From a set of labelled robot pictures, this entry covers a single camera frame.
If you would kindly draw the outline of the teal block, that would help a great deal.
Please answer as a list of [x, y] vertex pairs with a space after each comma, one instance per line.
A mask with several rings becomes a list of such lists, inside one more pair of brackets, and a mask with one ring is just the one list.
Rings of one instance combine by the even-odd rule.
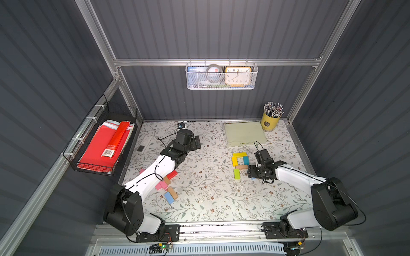
[[244, 163], [244, 165], [249, 165], [250, 164], [248, 156], [243, 157], [243, 163]]

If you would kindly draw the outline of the tan wooden block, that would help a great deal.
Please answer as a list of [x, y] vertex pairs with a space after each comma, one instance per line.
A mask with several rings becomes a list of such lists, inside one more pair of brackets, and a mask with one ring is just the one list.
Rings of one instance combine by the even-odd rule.
[[247, 169], [248, 169], [248, 165], [237, 165], [237, 166], [235, 166], [235, 169], [238, 169], [238, 170], [247, 170]]

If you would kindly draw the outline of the green block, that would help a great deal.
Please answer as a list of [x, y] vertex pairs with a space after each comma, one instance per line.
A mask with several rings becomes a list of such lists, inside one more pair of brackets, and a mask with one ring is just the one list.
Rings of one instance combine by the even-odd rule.
[[234, 179], [235, 180], [240, 180], [240, 170], [239, 169], [234, 169]]

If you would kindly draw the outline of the yellow block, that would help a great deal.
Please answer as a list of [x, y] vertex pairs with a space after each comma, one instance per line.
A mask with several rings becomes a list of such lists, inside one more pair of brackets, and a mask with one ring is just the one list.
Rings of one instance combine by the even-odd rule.
[[238, 159], [235, 156], [232, 157], [232, 165], [233, 167], [236, 167], [238, 165]]
[[233, 153], [233, 157], [235, 158], [242, 158], [246, 156], [247, 156], [247, 153]]

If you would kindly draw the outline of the red block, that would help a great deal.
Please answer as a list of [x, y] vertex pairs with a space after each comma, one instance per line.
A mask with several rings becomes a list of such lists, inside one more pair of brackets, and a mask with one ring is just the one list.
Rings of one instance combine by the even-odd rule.
[[176, 170], [173, 170], [171, 173], [169, 173], [169, 174], [167, 175], [167, 178], [168, 178], [169, 180], [171, 180], [172, 178], [174, 178], [174, 177], [177, 176], [177, 175], [178, 175], [177, 171], [176, 171]]

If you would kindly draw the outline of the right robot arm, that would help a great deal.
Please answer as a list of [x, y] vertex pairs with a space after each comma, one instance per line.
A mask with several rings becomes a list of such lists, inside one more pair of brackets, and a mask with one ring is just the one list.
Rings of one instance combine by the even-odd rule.
[[248, 167], [248, 177], [264, 183], [282, 181], [311, 196], [311, 208], [281, 216], [279, 230], [283, 235], [311, 227], [332, 231], [358, 218], [360, 209], [341, 180], [313, 176], [289, 167], [284, 161], [274, 161], [266, 149], [258, 150], [255, 157], [257, 164]]

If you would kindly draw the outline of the pale green workspace book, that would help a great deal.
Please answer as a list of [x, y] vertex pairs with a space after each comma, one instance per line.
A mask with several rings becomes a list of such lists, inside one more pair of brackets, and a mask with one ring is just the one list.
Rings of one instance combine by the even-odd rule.
[[260, 122], [226, 123], [224, 129], [229, 147], [250, 145], [254, 141], [260, 144], [267, 142]]

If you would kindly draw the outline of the tan block middle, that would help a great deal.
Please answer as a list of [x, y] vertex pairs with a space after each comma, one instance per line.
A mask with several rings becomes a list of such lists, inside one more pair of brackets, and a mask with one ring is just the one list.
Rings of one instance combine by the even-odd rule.
[[163, 178], [163, 182], [166, 184], [166, 186], [169, 186], [171, 184], [170, 180], [168, 179], [168, 177], [164, 177]]

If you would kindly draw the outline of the tan block front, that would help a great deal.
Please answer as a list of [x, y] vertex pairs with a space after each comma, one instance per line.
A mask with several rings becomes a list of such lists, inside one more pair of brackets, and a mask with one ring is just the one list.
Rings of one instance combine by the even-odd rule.
[[178, 198], [177, 193], [175, 192], [175, 190], [172, 187], [168, 187], [168, 192], [170, 193], [170, 195], [173, 197], [174, 200], [176, 200]]

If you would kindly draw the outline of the yellow pen cup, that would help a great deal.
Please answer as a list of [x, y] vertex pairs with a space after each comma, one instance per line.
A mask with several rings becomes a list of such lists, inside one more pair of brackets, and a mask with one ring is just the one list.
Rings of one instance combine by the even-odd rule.
[[263, 116], [261, 126], [263, 130], [271, 132], [277, 126], [280, 118], [284, 114], [283, 105], [279, 102], [268, 102], [263, 106]]

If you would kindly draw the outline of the blue block front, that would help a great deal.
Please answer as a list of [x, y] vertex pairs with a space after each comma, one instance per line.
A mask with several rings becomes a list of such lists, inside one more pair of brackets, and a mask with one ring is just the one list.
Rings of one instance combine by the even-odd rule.
[[169, 204], [173, 204], [174, 201], [175, 201], [175, 199], [173, 198], [173, 196], [172, 196], [171, 193], [169, 193], [169, 192], [166, 192], [166, 193], [164, 194], [164, 197], [165, 197], [165, 199], [167, 200], [167, 202], [168, 202]]

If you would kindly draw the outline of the yellow square clock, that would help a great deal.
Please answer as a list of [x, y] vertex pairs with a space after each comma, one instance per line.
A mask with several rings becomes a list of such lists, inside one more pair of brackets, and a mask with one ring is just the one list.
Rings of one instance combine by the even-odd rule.
[[250, 85], [252, 76], [251, 67], [234, 67], [228, 66], [225, 68], [225, 84], [229, 86], [245, 86]]

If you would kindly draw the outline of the red folder stack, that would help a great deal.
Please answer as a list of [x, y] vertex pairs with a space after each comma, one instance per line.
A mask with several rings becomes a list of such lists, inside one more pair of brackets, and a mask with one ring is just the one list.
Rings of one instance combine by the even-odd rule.
[[114, 171], [114, 166], [119, 161], [119, 157], [122, 155], [122, 152], [127, 145], [135, 126], [133, 123], [131, 123], [127, 128], [127, 131], [122, 137], [122, 140], [112, 158], [102, 157], [101, 155], [103, 151], [107, 147], [120, 123], [121, 122], [114, 120], [107, 120], [102, 125], [100, 125], [76, 167], [82, 170], [103, 173], [107, 175], [111, 174]]

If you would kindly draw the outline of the green circuit board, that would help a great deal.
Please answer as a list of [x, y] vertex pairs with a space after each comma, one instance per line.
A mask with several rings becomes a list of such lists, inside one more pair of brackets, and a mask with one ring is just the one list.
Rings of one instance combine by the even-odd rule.
[[163, 254], [164, 256], [174, 247], [173, 243], [158, 243], [150, 245], [149, 254]]

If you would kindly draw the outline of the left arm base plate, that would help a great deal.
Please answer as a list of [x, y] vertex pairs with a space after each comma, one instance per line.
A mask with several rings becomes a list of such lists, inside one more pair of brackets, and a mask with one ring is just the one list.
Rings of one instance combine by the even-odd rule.
[[149, 242], [178, 242], [180, 235], [180, 225], [163, 225], [155, 234], [149, 234], [142, 232], [137, 235], [136, 242], [149, 243]]

